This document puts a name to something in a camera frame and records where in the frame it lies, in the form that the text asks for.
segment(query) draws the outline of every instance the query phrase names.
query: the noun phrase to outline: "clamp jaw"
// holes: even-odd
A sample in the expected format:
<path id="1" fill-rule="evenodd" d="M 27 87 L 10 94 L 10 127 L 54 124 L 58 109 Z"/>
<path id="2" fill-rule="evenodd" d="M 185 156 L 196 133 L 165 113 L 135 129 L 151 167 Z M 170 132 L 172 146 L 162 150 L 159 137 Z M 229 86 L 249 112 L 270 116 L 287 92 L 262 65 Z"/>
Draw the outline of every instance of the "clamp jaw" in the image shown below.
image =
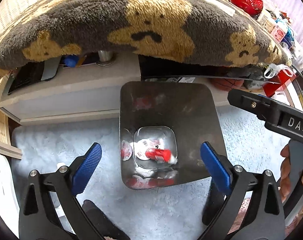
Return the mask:
<path id="1" fill-rule="evenodd" d="M 216 203 L 206 207 L 204 215 L 210 213 L 214 217 L 209 219 L 210 224 L 198 240 L 283 240 L 284 210 L 272 172 L 251 173 L 240 165 L 233 166 L 225 156 L 218 155 L 209 142 L 201 145 L 200 155 L 215 186 L 226 199 L 221 206 Z M 228 234 L 247 191 L 253 194 L 244 220 L 237 231 Z"/>
<path id="2" fill-rule="evenodd" d="M 19 239 L 23 240 L 105 240 L 90 222 L 76 195 L 82 193 L 98 165 L 102 149 L 94 143 L 70 167 L 56 172 L 30 172 L 19 212 Z M 65 215 L 76 234 L 65 231 L 56 214 L 49 192 L 56 192 Z"/>
<path id="3" fill-rule="evenodd" d="M 291 192 L 284 202 L 285 224 L 288 226 L 303 207 L 303 112 L 294 107 L 241 90 L 228 93 L 232 106 L 257 115 L 265 128 L 291 138 L 289 141 Z"/>

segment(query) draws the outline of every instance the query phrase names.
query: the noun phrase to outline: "red marker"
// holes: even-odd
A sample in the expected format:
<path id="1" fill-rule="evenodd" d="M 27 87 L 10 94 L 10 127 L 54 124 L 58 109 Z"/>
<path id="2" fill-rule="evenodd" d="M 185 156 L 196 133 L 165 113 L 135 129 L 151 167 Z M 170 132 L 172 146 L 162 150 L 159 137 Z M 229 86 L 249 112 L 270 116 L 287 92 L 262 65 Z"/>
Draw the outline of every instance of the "red marker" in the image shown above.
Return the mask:
<path id="1" fill-rule="evenodd" d="M 170 150 L 148 148 L 145 155 L 147 158 L 156 160 L 158 162 L 167 162 L 169 164 L 177 163 L 177 159 L 172 155 Z"/>

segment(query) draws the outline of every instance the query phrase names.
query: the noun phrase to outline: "white fluffy rug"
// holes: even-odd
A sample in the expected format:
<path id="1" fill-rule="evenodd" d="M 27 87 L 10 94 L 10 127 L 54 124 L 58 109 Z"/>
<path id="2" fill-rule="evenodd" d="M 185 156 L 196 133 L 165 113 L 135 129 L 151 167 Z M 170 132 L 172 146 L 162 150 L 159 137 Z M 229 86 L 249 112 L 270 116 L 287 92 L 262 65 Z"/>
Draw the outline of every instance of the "white fluffy rug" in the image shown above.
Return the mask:
<path id="1" fill-rule="evenodd" d="M 251 172 L 270 169 L 277 180 L 283 160 L 279 153 L 289 139 L 266 130 L 243 110 L 224 106 L 217 111 L 231 163 Z M 70 165 L 93 142 L 101 144 L 103 156 L 84 193 L 77 196 L 81 204 L 92 200 L 131 240 L 199 237 L 205 229 L 201 213 L 210 178 L 161 189 L 127 188 L 120 175 L 118 119 L 15 129 L 13 145 L 23 152 L 21 161 L 12 161 L 18 201 L 32 169 L 46 173 L 56 171 L 59 162 Z"/>

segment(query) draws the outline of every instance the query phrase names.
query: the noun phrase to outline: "metal bolt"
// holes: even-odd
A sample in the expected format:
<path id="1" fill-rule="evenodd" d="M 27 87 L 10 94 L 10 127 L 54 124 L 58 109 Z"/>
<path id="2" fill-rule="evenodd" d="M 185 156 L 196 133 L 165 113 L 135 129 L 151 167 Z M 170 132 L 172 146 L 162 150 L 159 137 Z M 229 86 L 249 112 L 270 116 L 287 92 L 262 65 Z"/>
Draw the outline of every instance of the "metal bolt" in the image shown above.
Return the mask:
<path id="1" fill-rule="evenodd" d="M 59 168 L 59 172 L 64 173 L 64 172 L 67 171 L 67 169 L 68 169 L 67 166 L 61 166 L 61 167 Z"/>
<path id="2" fill-rule="evenodd" d="M 37 170 L 32 170 L 31 173 L 29 173 L 29 175 L 31 175 L 32 177 L 36 176 L 37 174 Z"/>
<path id="3" fill-rule="evenodd" d="M 265 174 L 268 176 L 268 177 L 271 177 L 272 176 L 272 172 L 270 170 L 266 170 L 265 171 Z"/>
<path id="4" fill-rule="evenodd" d="M 234 167 L 234 169 L 235 169 L 235 171 L 237 171 L 237 172 L 242 172 L 244 169 L 242 168 L 242 166 L 240 166 L 240 165 L 236 165 L 235 167 Z"/>

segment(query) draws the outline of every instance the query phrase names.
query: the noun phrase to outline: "gray and tan plush fabric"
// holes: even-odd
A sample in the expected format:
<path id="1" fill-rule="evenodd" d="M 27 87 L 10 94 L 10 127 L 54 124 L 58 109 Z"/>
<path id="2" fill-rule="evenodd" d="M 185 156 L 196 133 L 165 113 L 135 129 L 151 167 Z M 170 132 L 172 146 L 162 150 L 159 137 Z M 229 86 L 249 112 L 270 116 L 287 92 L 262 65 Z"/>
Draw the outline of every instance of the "gray and tan plush fabric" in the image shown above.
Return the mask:
<path id="1" fill-rule="evenodd" d="M 290 65 L 244 11 L 201 0 L 41 0 L 0 35 L 0 77 L 30 61 L 98 50 L 131 51 L 199 65 Z"/>

